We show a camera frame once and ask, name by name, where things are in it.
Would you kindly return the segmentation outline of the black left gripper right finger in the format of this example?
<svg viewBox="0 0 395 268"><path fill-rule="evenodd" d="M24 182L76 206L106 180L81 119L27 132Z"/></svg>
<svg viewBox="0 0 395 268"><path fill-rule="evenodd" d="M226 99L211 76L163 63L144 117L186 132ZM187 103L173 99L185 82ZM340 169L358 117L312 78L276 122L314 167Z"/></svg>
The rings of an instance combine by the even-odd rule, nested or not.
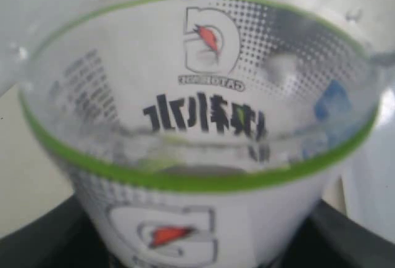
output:
<svg viewBox="0 0 395 268"><path fill-rule="evenodd" d="M272 267L394 267L394 244L321 201Z"/></svg>

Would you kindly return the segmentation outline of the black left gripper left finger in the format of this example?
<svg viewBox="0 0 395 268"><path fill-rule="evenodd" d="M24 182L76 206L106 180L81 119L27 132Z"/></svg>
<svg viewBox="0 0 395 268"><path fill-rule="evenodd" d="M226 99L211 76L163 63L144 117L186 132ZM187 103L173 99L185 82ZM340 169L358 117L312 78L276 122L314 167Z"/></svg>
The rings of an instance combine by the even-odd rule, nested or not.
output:
<svg viewBox="0 0 395 268"><path fill-rule="evenodd" d="M1 267L122 267L75 196L1 239Z"/></svg>

